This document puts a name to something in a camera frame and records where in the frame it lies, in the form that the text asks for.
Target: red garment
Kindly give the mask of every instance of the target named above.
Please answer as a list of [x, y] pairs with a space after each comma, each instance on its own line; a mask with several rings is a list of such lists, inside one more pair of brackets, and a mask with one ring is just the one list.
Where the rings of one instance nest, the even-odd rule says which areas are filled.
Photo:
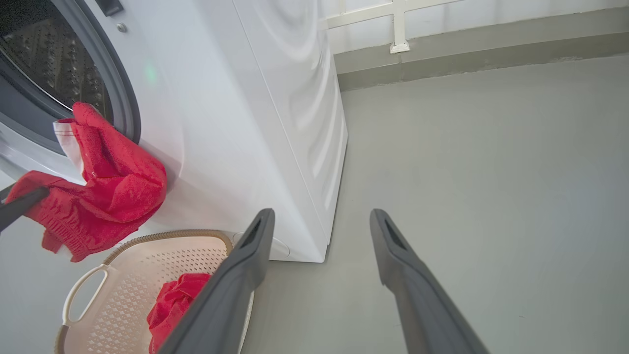
[[209, 278], [209, 274], [182, 274], [176, 282], [164, 284], [147, 316], [148, 330], [153, 335], [148, 346], [150, 354], [159, 351]]
[[46, 227], [42, 246], [57, 252], [62, 244], [78, 262], [112, 248], [136, 231], [166, 197], [164, 165], [119, 133], [91, 106], [75, 103], [72, 132], [81, 149], [85, 186], [30, 171], [12, 187], [7, 202], [48, 186], [50, 194], [26, 213]]

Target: washing machine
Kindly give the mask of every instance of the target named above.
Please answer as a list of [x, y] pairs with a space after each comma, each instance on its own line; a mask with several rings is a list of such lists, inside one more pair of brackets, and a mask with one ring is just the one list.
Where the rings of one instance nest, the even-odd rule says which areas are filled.
[[272, 260], [325, 260], [347, 128], [315, 0], [0, 2], [5, 173], [82, 183], [52, 122], [85, 101], [167, 170], [164, 204], [130, 237], [237, 241], [270, 207]]

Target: washing machine side panel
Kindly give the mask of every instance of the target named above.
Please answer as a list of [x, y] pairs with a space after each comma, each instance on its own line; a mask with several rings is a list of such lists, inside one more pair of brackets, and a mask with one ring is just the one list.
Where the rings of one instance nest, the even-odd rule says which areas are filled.
[[97, 19], [138, 96], [142, 146], [176, 171], [144, 231], [244, 231], [272, 207], [290, 250], [278, 243], [272, 259], [323, 261], [316, 210], [231, 2], [137, 0]]
[[329, 242], [347, 128], [316, 0], [234, 0]]

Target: gray baseboard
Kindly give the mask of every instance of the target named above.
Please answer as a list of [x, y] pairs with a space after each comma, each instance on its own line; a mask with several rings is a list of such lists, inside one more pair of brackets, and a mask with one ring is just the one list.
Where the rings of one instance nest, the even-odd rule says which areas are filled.
[[629, 8], [444, 33], [335, 55], [341, 91], [502, 67], [629, 53]]

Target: laundry basket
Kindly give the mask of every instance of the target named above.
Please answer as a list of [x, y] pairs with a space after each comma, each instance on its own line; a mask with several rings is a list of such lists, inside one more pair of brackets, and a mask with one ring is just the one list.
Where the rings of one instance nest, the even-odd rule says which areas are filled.
[[[140, 237], [125, 243], [72, 287], [55, 345], [58, 354], [146, 354], [152, 335], [147, 316], [162, 285], [184, 273], [214, 274], [232, 250], [218, 231], [186, 230]], [[69, 318], [81, 285], [96, 273], [104, 278], [80, 318]], [[240, 340], [247, 332], [253, 293]]]

